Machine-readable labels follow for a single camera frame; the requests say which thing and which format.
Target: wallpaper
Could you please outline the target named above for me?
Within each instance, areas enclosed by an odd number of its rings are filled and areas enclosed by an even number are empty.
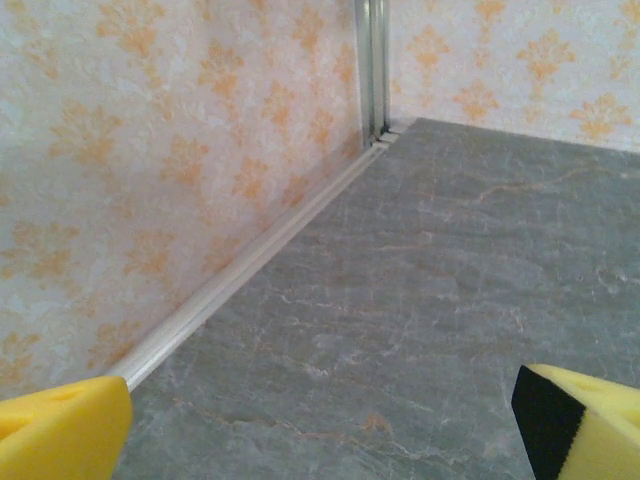
[[[393,0],[391,115],[640,151],[640,0]]]
[[[104,372],[357,156],[355,41],[342,0],[0,0],[0,398]]]

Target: gray marble countertop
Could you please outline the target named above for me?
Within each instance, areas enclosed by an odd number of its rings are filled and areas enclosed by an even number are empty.
[[[416,122],[133,393],[115,479],[533,479],[522,363],[640,385],[640,157]]]

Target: wall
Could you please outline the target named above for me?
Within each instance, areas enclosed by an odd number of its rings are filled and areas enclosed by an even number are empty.
[[[391,114],[640,151],[640,0],[393,0]]]
[[[0,3],[0,398],[103,372],[359,153],[341,0]]]

